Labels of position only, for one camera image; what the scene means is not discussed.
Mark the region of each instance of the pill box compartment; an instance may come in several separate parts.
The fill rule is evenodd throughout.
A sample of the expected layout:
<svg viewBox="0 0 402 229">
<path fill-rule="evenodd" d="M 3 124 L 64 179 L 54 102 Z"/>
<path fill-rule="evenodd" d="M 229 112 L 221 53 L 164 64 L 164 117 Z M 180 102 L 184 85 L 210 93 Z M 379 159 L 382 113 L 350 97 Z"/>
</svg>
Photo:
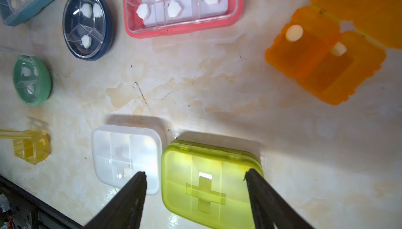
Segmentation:
<svg viewBox="0 0 402 229">
<path fill-rule="evenodd" d="M 176 17 L 168 15 L 168 6 L 172 1 L 178 2 L 182 8 Z M 123 0 L 123 3 L 126 31 L 136 38 L 174 35 L 232 24 L 242 11 L 242 0 L 218 0 L 211 5 L 205 0 Z M 147 4 L 149 8 L 149 15 L 144 20 L 136 13 L 141 4 Z"/>
<path fill-rule="evenodd" d="M 24 74 L 21 68 L 28 70 L 29 73 Z M 41 87 L 38 70 L 32 61 L 27 59 L 17 60 L 14 69 L 14 81 L 18 94 L 22 96 L 27 103 L 35 102 L 38 99 L 41 93 Z"/>
<path fill-rule="evenodd" d="M 303 35 L 297 41 L 288 41 L 286 33 L 293 25 L 303 28 Z M 339 23 L 323 14 L 319 9 L 306 6 L 292 16 L 267 49 L 265 57 L 272 65 L 289 77 L 306 74 L 331 50 L 339 39 Z"/>
</svg>

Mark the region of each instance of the orange pill box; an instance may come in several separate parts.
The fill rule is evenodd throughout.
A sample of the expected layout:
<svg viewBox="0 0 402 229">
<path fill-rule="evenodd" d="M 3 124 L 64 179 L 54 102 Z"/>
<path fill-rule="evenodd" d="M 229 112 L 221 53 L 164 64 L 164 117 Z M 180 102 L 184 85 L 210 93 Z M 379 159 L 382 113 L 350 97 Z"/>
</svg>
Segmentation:
<svg viewBox="0 0 402 229">
<path fill-rule="evenodd" d="M 402 48 L 402 0 L 310 1 L 294 12 L 265 59 L 338 105 L 381 68 L 386 48 Z M 355 30 L 341 33 L 340 21 L 353 21 Z"/>
</svg>

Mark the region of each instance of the stain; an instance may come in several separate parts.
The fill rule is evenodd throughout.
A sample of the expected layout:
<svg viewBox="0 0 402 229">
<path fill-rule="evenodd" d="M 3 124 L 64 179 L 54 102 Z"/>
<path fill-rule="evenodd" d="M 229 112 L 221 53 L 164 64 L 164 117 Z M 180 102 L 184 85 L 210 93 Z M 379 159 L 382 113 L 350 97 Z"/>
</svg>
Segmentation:
<svg viewBox="0 0 402 229">
<path fill-rule="evenodd" d="M 304 205 L 298 206 L 299 209 L 304 210 L 306 217 L 311 221 L 319 221 L 324 217 L 325 214 L 331 211 L 333 206 L 331 205 L 331 201 L 312 198 L 310 201 L 305 203 Z"/>
<path fill-rule="evenodd" d="M 354 206 L 354 205 L 372 206 L 372 201 L 367 195 L 361 193 L 349 193 L 343 199 L 343 204 L 345 206 Z"/>
<path fill-rule="evenodd" d="M 88 118 L 85 118 L 86 119 L 86 123 L 88 124 L 88 126 L 91 128 L 91 129 L 93 129 L 93 127 L 91 126 L 91 123 L 89 122 L 89 119 Z"/>
<path fill-rule="evenodd" d="M 90 145 L 90 142 L 89 142 L 88 138 L 78 138 L 76 145 L 79 145 L 82 147 L 88 147 Z"/>
<path fill-rule="evenodd" d="M 204 109 L 205 112 L 208 113 L 218 113 L 221 112 L 221 108 L 219 106 L 211 106 Z"/>
<path fill-rule="evenodd" d="M 133 97 L 128 94 L 127 89 L 123 87 L 122 83 L 120 83 L 117 88 L 107 88 L 106 95 L 110 97 L 113 107 L 118 110 L 133 99 Z"/>
<path fill-rule="evenodd" d="M 223 59 L 206 58 L 201 60 L 198 69 L 203 71 L 204 76 L 212 76 L 215 71 L 222 65 Z"/>
<path fill-rule="evenodd" d="M 244 43 L 247 43 L 247 35 L 242 34 L 232 43 L 221 43 L 216 44 L 216 49 L 223 49 L 226 51 L 226 54 L 240 56 L 240 51 L 245 47 Z"/>
<path fill-rule="evenodd" d="M 398 185 L 394 181 L 378 181 L 373 185 L 373 191 L 377 198 L 384 198 L 387 194 L 395 192 Z"/>
<path fill-rule="evenodd" d="M 203 104 L 202 101 L 196 100 L 190 103 L 193 108 L 201 109 Z"/>
<path fill-rule="evenodd" d="M 53 82 L 55 85 L 57 85 L 62 90 L 66 90 L 66 86 L 64 85 L 64 82 L 63 82 L 63 79 L 61 76 L 53 78 Z"/>
</svg>

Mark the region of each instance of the scratch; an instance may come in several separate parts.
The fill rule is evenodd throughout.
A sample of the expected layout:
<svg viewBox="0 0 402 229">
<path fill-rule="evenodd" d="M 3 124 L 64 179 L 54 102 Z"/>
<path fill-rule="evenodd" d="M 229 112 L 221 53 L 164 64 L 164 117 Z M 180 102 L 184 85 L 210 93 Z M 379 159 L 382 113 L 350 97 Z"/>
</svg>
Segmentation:
<svg viewBox="0 0 402 229">
<path fill-rule="evenodd" d="M 239 55 L 240 59 L 248 61 L 249 59 L 243 58 L 241 55 Z"/>
<path fill-rule="evenodd" d="M 169 92 L 169 93 L 167 93 L 166 94 L 166 96 L 164 96 L 162 99 L 153 99 L 153 100 L 158 100 L 158 101 L 162 101 L 163 99 L 165 99 L 168 95 L 170 95 L 170 93 L 173 93 L 173 91 L 172 92 Z"/>
<path fill-rule="evenodd" d="M 144 95 L 143 95 L 143 93 L 142 93 L 142 91 L 141 91 L 141 88 L 140 88 L 139 85 L 138 85 L 138 82 L 134 82 L 134 86 L 135 86 L 135 85 L 138 86 L 138 89 L 139 89 L 139 92 L 141 93 L 142 99 L 144 99 L 144 102 L 145 102 L 145 104 L 147 105 L 148 109 L 151 110 L 151 108 L 148 106 L 147 101 L 145 101 L 145 97 L 144 97 Z"/>
</svg>

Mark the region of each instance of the round pill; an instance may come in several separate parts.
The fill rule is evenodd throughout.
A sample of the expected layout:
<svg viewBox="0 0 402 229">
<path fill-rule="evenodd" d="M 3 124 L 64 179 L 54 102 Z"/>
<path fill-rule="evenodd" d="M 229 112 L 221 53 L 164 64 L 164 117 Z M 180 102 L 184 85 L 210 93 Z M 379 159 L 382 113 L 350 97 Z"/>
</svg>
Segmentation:
<svg viewBox="0 0 402 229">
<path fill-rule="evenodd" d="M 303 28 L 300 25 L 292 25 L 287 29 L 285 36 L 290 42 L 297 41 L 303 36 Z"/>
<path fill-rule="evenodd" d="M 11 7 L 13 9 L 19 9 L 20 8 L 20 1 L 19 0 L 12 0 L 11 1 Z"/>
</svg>

